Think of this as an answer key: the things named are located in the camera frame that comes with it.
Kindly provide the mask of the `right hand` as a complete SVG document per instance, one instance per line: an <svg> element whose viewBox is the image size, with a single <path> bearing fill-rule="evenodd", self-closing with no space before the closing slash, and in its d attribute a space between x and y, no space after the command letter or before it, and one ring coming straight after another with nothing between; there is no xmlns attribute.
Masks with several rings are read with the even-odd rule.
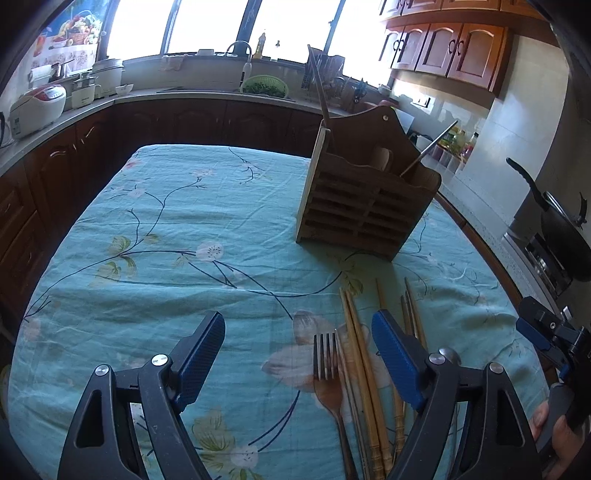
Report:
<svg viewBox="0 0 591 480"><path fill-rule="evenodd" d="M535 440L540 436L549 417L549 402L542 402L529 420L529 426ZM554 424L552 446L556 454L553 466L543 475L546 480L557 480L568 469L584 444L582 433L573 432L567 424L565 416L561 416Z"/></svg>

